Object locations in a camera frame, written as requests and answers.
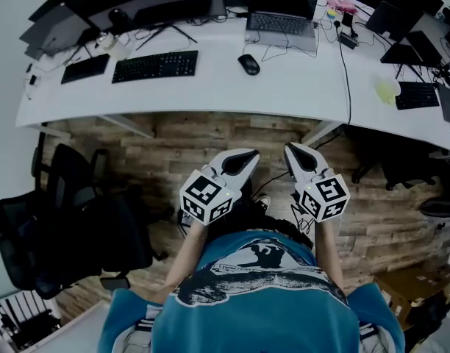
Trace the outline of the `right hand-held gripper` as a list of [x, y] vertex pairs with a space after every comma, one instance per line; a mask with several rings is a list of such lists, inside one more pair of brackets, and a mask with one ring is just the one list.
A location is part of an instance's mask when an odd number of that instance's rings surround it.
[[286, 143], [284, 157], [296, 183], [298, 205], [318, 223], [339, 217], [350, 199], [343, 177], [327, 168], [318, 151], [301, 143]]

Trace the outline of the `black computer mouse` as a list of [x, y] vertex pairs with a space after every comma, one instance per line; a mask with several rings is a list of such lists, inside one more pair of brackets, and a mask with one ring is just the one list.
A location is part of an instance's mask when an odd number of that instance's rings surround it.
[[237, 60], [249, 76], [256, 76], [260, 72], [259, 64], [250, 54], [242, 54]]

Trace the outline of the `person's left forearm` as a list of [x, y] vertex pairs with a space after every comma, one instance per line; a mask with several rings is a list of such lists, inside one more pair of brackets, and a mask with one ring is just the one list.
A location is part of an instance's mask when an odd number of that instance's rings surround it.
[[196, 269], [208, 235], [207, 226], [194, 221], [165, 279], [165, 287], [173, 290]]

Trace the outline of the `person's right forearm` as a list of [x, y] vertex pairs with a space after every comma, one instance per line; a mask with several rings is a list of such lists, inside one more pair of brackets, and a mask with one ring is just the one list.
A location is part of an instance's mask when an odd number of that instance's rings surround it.
[[315, 255], [318, 267], [342, 290], [343, 271], [335, 242], [335, 231], [331, 221], [322, 221], [315, 227]]

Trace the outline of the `black swivel chair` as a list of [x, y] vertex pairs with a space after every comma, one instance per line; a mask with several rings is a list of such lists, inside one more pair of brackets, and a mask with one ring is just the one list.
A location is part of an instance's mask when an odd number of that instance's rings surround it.
[[360, 161], [351, 175], [354, 184], [377, 165], [385, 176], [387, 190], [396, 185], [409, 189], [421, 182], [434, 185], [434, 178], [443, 172], [442, 162], [430, 157], [435, 151], [431, 144], [371, 129], [353, 128], [348, 138]]

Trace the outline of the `yellow-green cloth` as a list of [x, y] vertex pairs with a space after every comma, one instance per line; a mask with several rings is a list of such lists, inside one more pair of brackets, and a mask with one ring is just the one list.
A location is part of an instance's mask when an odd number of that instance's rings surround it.
[[379, 79], [375, 82], [375, 91], [383, 103], [394, 105], [396, 97], [401, 94], [401, 87], [396, 80]]

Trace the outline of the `wide black keyboard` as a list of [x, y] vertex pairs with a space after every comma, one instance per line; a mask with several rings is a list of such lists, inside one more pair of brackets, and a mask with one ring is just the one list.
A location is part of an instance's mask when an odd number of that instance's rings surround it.
[[112, 83], [194, 76], [198, 51], [176, 51], [118, 61]]

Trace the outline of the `black power adapter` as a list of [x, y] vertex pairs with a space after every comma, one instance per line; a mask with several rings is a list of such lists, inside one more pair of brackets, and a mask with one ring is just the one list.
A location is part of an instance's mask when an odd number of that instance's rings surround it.
[[350, 35], [347, 35], [344, 32], [341, 32], [338, 35], [338, 40], [339, 40], [340, 44], [348, 47], [351, 50], [354, 50], [358, 46], [357, 40], [352, 38]]

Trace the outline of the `person's blue printed t-shirt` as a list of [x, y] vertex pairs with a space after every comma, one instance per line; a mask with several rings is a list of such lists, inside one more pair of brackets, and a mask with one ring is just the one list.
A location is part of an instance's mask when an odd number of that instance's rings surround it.
[[208, 244], [162, 301], [117, 290], [97, 353], [404, 353], [379, 288], [345, 294], [305, 246], [237, 232]]

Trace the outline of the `black mesh-back office chair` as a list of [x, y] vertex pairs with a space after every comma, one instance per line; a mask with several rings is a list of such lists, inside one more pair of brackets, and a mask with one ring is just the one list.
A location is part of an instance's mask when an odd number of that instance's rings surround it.
[[61, 143], [55, 149], [50, 165], [42, 162], [42, 154], [42, 147], [37, 146], [31, 174], [38, 195], [56, 210], [80, 207], [97, 197], [96, 187], [107, 164], [107, 150], [95, 150], [88, 161], [77, 150]]

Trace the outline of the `black padded office chair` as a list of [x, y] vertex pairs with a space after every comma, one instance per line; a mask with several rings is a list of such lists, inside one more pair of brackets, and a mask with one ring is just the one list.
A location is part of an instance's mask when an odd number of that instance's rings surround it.
[[128, 288], [130, 271], [148, 268], [157, 253], [148, 225], [173, 212], [153, 214], [132, 193], [99, 196], [88, 203], [60, 211], [31, 192], [0, 200], [0, 254], [12, 285], [52, 299], [79, 280], [103, 277], [107, 290]]

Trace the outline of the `pink plastic item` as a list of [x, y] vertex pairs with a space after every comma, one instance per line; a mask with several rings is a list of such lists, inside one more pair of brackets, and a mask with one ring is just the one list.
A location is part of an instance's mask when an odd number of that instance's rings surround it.
[[358, 9], [355, 4], [349, 0], [326, 0], [328, 6], [340, 13], [356, 14]]

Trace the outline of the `black square-backed monitor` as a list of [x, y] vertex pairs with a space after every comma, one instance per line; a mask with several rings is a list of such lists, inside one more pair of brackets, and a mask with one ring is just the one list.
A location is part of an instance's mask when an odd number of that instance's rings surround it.
[[399, 8], [387, 1], [381, 1], [365, 23], [365, 27], [378, 35], [387, 32], [391, 40], [401, 41], [423, 14], [424, 11], [418, 8]]

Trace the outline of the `large curved black monitor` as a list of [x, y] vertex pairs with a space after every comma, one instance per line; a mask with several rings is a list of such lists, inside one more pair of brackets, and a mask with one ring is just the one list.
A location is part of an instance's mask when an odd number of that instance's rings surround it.
[[87, 19], [114, 35], [224, 15], [224, 0], [87, 0], [86, 7]]

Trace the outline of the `white slatted rack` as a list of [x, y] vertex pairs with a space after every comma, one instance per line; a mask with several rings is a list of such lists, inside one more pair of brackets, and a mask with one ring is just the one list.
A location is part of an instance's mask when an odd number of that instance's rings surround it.
[[0, 299], [0, 352], [20, 353], [62, 326], [53, 300], [23, 290]]

